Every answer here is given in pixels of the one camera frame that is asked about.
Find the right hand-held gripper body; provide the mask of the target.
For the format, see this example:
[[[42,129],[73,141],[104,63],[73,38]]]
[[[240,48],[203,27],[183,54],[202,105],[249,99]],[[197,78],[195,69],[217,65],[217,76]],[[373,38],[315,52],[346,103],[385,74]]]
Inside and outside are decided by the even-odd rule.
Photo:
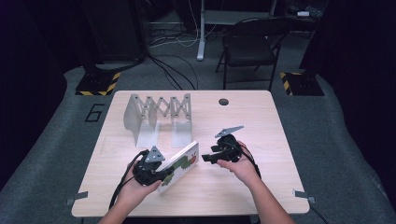
[[[215,137],[219,139],[216,146],[222,147],[221,152],[214,152],[214,154],[219,156],[219,160],[232,162],[239,161],[242,155],[242,149],[233,136],[233,132],[241,130],[242,128],[243,126],[225,128],[215,135]]]

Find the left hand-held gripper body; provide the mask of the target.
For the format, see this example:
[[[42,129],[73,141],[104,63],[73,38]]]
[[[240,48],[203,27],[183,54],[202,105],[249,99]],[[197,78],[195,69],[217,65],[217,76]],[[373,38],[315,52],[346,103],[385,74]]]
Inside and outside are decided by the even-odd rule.
[[[143,152],[143,158],[134,166],[133,174],[135,180],[141,185],[151,185],[158,181],[155,179],[155,174],[158,168],[162,165],[165,157],[161,151],[153,146]]]

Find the white picture book with caterpillar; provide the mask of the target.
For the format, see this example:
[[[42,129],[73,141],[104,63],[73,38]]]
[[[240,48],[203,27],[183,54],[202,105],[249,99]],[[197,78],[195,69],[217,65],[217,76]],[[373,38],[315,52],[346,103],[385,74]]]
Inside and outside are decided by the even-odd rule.
[[[173,168],[174,171],[165,177],[157,190],[162,193],[173,186],[183,175],[185,175],[198,162],[199,143],[191,142],[180,150],[176,155],[159,167],[160,171]]]

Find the person's left hand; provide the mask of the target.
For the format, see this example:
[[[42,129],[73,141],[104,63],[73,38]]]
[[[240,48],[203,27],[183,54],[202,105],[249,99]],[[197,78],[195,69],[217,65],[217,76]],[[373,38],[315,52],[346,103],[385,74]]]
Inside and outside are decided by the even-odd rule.
[[[129,168],[128,173],[122,183],[122,188],[120,190],[119,197],[136,197],[141,202],[152,192],[154,192],[162,183],[161,180],[154,182],[151,185],[141,185],[139,184],[133,174],[134,164]]]

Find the person's right hand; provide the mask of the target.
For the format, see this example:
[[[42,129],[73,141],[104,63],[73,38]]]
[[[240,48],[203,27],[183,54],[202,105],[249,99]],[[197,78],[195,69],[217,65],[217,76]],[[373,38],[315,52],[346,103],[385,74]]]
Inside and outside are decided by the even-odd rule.
[[[242,157],[238,162],[218,160],[217,165],[229,170],[231,173],[242,181],[249,189],[261,181],[261,178],[256,172],[256,168],[247,146],[238,141],[239,146],[242,148]]]

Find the white expandable metal book rack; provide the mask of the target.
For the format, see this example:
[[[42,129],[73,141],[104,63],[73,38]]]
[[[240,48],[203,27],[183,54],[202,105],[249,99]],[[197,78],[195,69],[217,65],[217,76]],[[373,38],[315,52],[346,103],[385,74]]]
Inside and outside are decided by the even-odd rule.
[[[171,146],[185,147],[192,141],[191,95],[141,98],[133,93],[123,116],[123,125],[132,132],[136,147],[156,146],[163,124],[160,118],[169,118],[172,127]]]

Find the black stand base, striped edge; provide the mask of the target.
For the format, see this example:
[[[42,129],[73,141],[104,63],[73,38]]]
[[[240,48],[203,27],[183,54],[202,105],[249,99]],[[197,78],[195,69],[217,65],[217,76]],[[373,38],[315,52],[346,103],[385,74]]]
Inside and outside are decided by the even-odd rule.
[[[76,87],[75,95],[109,95],[115,89],[119,78],[120,73],[114,72],[101,72],[95,75],[85,74]]]
[[[289,96],[323,96],[324,92],[315,77],[301,73],[280,73],[283,87]]]

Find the black folding chair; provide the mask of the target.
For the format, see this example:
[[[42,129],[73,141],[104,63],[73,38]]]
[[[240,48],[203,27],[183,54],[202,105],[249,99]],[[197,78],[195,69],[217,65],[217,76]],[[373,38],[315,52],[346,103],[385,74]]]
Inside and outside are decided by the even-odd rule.
[[[272,89],[279,52],[283,40],[290,33],[291,24],[285,17],[250,18],[237,22],[222,38],[222,53],[216,71],[223,66],[222,87],[227,88],[229,67],[254,67],[272,65],[271,75],[263,78],[248,77],[245,82],[268,81]]]

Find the white desk leg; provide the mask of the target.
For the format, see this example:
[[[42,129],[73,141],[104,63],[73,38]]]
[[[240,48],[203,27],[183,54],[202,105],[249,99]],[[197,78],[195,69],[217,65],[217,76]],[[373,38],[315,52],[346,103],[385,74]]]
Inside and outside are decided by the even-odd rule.
[[[200,35],[196,59],[201,62],[205,57],[205,0],[201,0]]]

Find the grey desk top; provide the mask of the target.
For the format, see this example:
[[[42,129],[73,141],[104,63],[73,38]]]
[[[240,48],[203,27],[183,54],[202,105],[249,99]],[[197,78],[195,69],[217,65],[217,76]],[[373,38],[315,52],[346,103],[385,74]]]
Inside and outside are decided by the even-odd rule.
[[[270,16],[269,12],[206,10],[201,19],[204,24],[234,25],[242,20]]]

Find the black cabinet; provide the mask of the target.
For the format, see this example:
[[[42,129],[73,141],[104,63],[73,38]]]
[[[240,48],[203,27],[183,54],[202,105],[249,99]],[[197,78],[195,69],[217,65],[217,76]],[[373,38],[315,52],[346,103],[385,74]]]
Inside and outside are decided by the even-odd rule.
[[[147,43],[140,0],[82,0],[103,62],[142,63]]]

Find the dark curtain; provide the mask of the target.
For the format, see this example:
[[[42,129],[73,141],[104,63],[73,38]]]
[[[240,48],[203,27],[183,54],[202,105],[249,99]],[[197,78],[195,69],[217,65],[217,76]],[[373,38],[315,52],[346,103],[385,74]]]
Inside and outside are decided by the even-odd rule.
[[[396,0],[329,0],[301,67],[332,86],[349,134],[396,205]]]
[[[0,190],[64,98],[76,67],[62,0],[0,0]]]

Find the grey table bracket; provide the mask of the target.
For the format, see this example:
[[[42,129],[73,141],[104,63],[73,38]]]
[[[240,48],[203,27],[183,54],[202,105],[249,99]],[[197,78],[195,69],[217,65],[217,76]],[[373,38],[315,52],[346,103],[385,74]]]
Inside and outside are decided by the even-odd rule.
[[[88,193],[89,193],[88,191],[79,192],[75,194],[73,197],[66,199],[64,201],[64,205],[65,206],[72,205],[76,200],[87,198]]]
[[[317,202],[316,199],[315,199],[315,197],[309,196],[309,195],[308,195],[306,192],[304,192],[304,191],[300,191],[300,190],[294,189],[294,190],[293,190],[293,194],[294,194],[294,196],[297,197],[297,198],[307,199],[307,201],[308,201],[309,203],[316,203],[316,202]]]

